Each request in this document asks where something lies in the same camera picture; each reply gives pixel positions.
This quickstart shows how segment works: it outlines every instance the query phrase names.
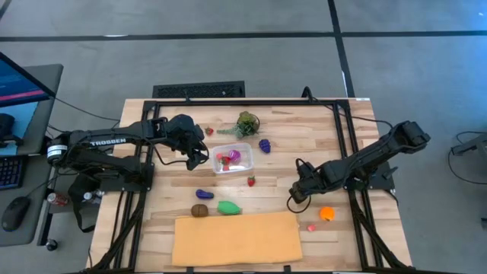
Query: keyboard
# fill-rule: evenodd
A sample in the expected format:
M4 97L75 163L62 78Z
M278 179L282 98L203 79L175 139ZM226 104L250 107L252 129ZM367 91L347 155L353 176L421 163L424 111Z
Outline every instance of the keyboard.
M222 98L245 97L243 81L166 84L156 85L152 91L153 98Z
M26 159L24 157L0 158L0 190L22 186Z

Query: green toy vegetable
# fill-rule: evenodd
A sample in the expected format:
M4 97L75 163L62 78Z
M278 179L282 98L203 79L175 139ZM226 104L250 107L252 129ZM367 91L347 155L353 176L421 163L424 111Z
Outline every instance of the green toy vegetable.
M240 213L240 208L232 202L220 201L218 202L218 211L224 215L236 215Z
M242 139L245 136L256 134L259 127L259 118L248 111L244 111L240 113L237 125L231 129L219 129L216 132L219 134L235 134L238 139Z

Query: green plant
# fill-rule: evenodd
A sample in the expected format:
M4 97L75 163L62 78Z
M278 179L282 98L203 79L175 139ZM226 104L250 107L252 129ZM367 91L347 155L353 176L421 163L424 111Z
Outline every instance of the green plant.
M216 132L219 134L235 134L237 139L242 139L245 136L256 134L259 127L259 118L248 111L244 111L240 113L237 124L233 128L219 129Z

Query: clear plastic box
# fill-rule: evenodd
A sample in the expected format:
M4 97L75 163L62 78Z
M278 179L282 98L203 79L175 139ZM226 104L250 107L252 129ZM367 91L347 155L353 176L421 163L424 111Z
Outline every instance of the clear plastic box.
M224 170L222 160L218 159L217 155L222 157L230 157L230 151L235 150L240 152L239 161L230 161L228 170ZM253 168L252 147L247 143L237 143L232 145L220 145L214 147L211 154L213 171L216 174L228 174L238 171L251 170Z

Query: orange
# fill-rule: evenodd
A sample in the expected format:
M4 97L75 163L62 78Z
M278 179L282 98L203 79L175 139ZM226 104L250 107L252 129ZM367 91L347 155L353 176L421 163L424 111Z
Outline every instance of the orange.
M335 210L328 206L321 208L320 218L324 221L332 221L335 218Z

